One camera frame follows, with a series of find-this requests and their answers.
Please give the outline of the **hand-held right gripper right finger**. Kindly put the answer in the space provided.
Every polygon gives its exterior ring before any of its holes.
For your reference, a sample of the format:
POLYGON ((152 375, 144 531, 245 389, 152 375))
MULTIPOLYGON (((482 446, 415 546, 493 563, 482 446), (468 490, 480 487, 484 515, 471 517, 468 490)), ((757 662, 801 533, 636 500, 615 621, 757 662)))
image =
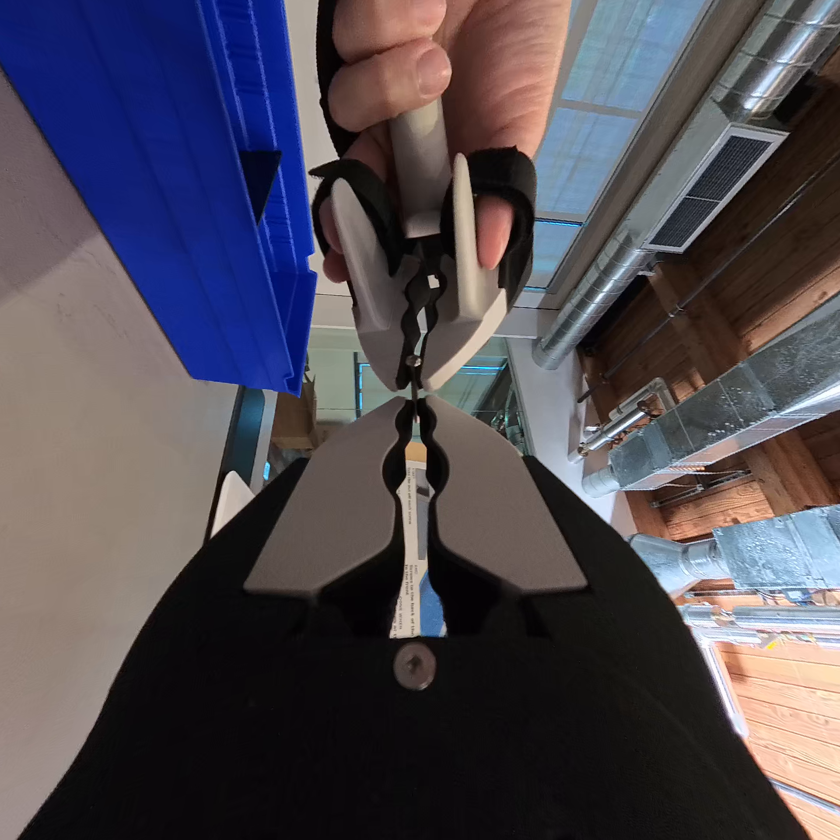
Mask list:
POLYGON ((493 613, 583 592, 585 573, 526 459, 477 418, 425 398, 428 576, 448 635, 478 635, 493 613))

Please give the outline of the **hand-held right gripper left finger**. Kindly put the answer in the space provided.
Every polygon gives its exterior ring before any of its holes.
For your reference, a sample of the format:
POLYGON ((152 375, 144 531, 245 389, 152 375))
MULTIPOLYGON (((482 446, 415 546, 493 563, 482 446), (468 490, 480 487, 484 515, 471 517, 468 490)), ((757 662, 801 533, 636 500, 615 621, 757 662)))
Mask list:
POLYGON ((354 634, 392 630, 403 583, 404 397, 363 415, 310 457, 245 581, 257 595, 333 608, 354 634))

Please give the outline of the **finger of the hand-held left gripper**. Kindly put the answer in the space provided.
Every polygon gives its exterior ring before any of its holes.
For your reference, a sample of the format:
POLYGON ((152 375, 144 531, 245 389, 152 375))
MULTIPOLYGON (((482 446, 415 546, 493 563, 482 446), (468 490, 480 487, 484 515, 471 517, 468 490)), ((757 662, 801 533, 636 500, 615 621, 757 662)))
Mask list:
POLYGON ((439 391, 497 330, 508 313, 498 269, 481 266, 477 253, 476 201, 467 158, 455 157, 444 196, 435 254, 438 285, 426 305, 419 384, 439 391))
POLYGON ((373 373, 390 391, 410 388, 405 359, 421 340, 418 313, 427 302, 427 238, 409 238, 394 272, 352 185, 332 185, 332 212, 350 274, 353 320, 373 373))

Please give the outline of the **blue plastic bin with divider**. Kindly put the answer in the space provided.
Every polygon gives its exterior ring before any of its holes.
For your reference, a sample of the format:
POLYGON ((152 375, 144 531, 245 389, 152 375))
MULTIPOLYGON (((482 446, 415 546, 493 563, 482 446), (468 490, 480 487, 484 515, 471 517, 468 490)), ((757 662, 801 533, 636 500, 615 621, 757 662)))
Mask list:
POLYGON ((2 66, 190 375, 299 396, 317 290, 287 11, 11 1, 2 66))

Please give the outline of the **person's left hand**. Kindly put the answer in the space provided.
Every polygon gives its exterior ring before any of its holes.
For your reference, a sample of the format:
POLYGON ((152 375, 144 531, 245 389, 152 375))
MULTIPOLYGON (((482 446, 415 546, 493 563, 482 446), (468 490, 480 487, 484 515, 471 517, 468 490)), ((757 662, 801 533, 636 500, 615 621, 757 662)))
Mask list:
POLYGON ((318 83, 339 158, 398 188, 390 121, 440 99, 451 156, 534 159, 560 73, 571 2, 319 2, 318 83))

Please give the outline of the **instruction sheet on stand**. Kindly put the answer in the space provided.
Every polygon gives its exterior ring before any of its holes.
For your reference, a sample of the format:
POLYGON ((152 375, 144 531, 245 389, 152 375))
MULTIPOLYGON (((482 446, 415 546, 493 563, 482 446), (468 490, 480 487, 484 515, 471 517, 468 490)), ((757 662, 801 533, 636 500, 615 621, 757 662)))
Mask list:
POLYGON ((222 481, 209 519, 207 540, 234 519, 254 498, 256 494, 234 470, 229 471, 222 481))

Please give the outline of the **printed instruction poster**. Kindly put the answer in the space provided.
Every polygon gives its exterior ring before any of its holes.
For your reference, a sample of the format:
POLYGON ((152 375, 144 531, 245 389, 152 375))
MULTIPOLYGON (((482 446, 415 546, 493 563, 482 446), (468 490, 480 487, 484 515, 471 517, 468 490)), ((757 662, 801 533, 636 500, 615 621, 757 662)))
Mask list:
POLYGON ((417 440, 405 450, 406 477, 397 491, 402 504, 404 566, 391 637, 445 637, 442 603, 428 572, 428 515, 434 491, 427 480, 427 450, 417 440))

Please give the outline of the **large glass window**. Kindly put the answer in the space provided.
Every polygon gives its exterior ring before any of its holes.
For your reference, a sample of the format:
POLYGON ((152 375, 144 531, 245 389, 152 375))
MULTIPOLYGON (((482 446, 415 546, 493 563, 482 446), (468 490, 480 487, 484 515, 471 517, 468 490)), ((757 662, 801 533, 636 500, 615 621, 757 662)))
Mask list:
POLYGON ((538 175, 527 295, 549 291, 710 2, 573 1, 538 175))

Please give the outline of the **ceiling air vent unit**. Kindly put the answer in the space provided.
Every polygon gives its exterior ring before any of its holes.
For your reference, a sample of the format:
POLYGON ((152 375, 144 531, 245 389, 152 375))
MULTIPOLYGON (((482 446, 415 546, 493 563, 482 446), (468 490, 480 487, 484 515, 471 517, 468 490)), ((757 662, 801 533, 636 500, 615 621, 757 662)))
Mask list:
POLYGON ((662 212, 643 242, 648 250, 681 254, 730 203, 789 133, 730 122, 709 141, 692 141, 675 157, 686 172, 663 167, 662 212))

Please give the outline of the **silver ceiling pipes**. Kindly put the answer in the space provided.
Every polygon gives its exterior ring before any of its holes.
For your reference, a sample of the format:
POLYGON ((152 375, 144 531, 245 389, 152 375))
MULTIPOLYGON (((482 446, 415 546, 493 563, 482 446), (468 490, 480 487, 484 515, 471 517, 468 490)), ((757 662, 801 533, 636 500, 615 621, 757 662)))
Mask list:
POLYGON ((839 608, 832 605, 681 605, 678 612, 698 638, 715 643, 771 648, 783 643, 839 649, 839 608))

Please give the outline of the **silver spiral ceiling duct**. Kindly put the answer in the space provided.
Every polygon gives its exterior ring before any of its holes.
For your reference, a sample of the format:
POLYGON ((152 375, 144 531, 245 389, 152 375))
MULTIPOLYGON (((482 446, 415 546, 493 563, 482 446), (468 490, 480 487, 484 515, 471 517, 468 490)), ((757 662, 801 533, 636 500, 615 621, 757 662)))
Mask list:
POLYGON ((643 242, 662 213, 665 194, 661 174, 671 163, 686 168, 675 151, 692 141, 709 141, 728 123, 774 127, 789 133, 774 113, 801 79, 838 38, 838 2, 715 2, 714 24, 703 25, 689 57, 677 66, 653 116, 665 118, 665 139, 656 166, 639 183, 639 191, 615 217, 616 226, 595 253, 574 246, 558 272, 576 281, 547 331, 537 339, 533 358, 555 370, 603 318, 629 284, 653 264, 657 255, 643 242), (590 256, 585 268, 572 257, 590 256))

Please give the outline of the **rectangular foil ceiling duct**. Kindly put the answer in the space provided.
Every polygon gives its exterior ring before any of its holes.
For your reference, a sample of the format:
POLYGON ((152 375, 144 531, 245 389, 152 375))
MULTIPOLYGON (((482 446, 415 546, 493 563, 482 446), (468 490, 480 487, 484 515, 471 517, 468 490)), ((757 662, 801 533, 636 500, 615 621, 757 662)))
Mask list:
POLYGON ((589 497, 654 490, 839 408, 838 296, 630 434, 582 480, 589 497))
POLYGON ((715 528, 698 542, 639 533, 628 544, 672 596, 724 579, 763 592, 839 587, 838 505, 715 528))

